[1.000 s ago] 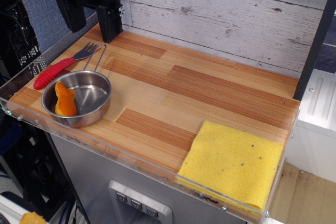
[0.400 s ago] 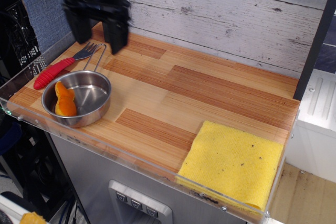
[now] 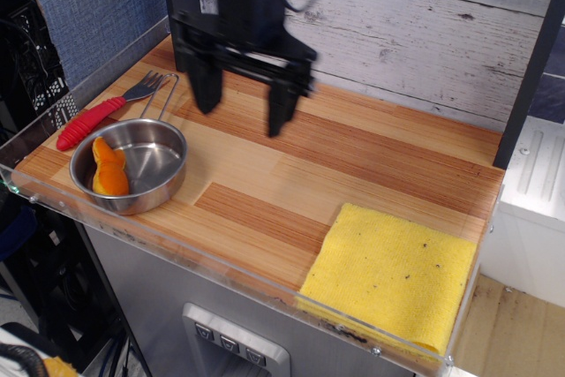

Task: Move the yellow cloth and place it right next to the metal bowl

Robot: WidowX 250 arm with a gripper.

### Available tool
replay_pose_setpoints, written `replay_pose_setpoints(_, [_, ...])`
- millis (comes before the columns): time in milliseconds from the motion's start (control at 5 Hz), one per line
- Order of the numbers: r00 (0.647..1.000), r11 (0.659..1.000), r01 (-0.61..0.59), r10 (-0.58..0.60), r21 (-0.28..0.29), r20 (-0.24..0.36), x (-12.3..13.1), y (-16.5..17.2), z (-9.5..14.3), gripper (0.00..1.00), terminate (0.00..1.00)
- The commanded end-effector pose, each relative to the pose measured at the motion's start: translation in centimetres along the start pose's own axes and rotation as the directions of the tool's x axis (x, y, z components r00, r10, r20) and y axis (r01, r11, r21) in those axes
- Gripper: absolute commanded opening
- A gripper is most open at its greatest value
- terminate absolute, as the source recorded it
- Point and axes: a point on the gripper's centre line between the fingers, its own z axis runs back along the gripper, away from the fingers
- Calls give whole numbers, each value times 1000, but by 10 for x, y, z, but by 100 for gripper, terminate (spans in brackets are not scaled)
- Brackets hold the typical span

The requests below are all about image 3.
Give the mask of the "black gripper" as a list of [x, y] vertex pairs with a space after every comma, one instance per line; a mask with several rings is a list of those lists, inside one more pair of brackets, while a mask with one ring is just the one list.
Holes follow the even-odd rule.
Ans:
[[216, 12], [187, 22], [181, 50], [194, 99], [203, 114], [222, 99], [222, 74], [235, 72], [269, 85], [268, 137], [280, 134], [299, 96], [313, 88], [316, 52], [284, 27], [287, 0], [216, 0]]

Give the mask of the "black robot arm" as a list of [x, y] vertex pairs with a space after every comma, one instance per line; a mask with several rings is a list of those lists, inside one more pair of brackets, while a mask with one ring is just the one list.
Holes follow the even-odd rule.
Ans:
[[313, 89], [314, 49], [284, 26], [287, 0], [217, 0], [216, 14], [175, 10], [172, 19], [177, 68], [190, 80], [199, 110], [222, 99], [226, 71], [263, 82], [268, 93], [268, 134], [279, 135], [298, 100]]

